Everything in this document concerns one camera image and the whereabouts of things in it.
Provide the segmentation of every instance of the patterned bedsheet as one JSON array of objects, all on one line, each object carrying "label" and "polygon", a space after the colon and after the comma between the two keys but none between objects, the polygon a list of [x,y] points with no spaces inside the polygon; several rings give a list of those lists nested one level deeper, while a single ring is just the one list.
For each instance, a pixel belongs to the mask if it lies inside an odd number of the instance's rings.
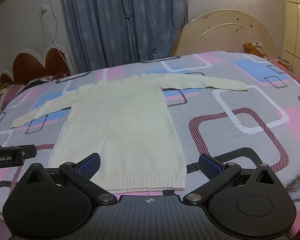
[{"label": "patterned bedsheet", "polygon": [[219,156],[248,147],[256,155],[224,155],[223,159],[237,162],[243,168],[268,163],[291,191],[291,196],[300,199],[300,85],[262,58],[219,51],[83,73],[30,88],[13,99],[0,115],[0,144],[3,147],[34,144],[38,154],[36,158],[26,160],[22,167],[0,169],[0,217],[9,193],[29,165],[39,162],[49,167],[53,147],[70,110],[48,114],[20,128],[10,129],[12,121],[79,86],[141,73],[229,78],[245,82],[248,87],[248,92],[164,91],[187,164],[186,190],[175,192],[181,198],[208,181],[197,165],[200,153]]}]

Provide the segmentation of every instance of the curtain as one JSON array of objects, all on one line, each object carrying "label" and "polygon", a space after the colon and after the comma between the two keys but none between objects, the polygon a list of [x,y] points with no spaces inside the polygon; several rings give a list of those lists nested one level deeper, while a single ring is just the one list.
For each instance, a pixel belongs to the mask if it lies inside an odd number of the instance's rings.
[{"label": "curtain", "polygon": [[77,72],[168,57],[187,0],[63,0]]}]

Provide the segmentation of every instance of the white wall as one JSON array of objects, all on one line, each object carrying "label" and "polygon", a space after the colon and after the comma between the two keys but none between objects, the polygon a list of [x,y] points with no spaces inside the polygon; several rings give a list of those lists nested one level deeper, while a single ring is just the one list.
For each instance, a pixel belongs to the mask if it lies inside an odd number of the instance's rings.
[{"label": "white wall", "polygon": [[[0,73],[4,69],[12,69],[13,60],[21,49],[32,49],[43,57],[47,47],[53,43],[39,15],[42,5],[48,6],[43,17],[55,34],[56,21],[51,13],[50,0],[0,0]],[[62,1],[52,0],[52,5],[58,20],[56,41],[68,50],[72,58]]]},{"label": "white wall", "polygon": [[277,55],[281,55],[285,25],[285,0],[189,0],[189,21],[216,9],[237,9],[255,17],[268,30],[274,41]]}]

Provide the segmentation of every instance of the headboard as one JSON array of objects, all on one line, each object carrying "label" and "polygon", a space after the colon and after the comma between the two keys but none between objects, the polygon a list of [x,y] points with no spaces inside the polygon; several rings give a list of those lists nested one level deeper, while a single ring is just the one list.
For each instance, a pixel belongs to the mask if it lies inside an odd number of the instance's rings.
[{"label": "headboard", "polygon": [[245,43],[262,43],[267,56],[276,56],[271,35],[257,19],[238,10],[215,10],[182,29],[171,56],[216,50],[244,52]]},{"label": "headboard", "polygon": [[23,49],[13,61],[12,73],[4,70],[0,83],[27,85],[35,78],[59,73],[64,76],[74,74],[69,54],[63,46],[53,44],[47,48],[44,58],[31,49]]}]

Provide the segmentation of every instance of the sweater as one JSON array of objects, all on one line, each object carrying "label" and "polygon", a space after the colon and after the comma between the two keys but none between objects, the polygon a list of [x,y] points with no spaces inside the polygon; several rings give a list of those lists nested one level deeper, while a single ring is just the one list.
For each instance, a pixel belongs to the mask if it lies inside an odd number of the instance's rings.
[{"label": "sweater", "polygon": [[163,89],[247,90],[245,83],[189,74],[141,74],[85,85],[15,119],[19,127],[69,108],[50,167],[101,158],[91,181],[113,193],[184,190],[186,163]]}]

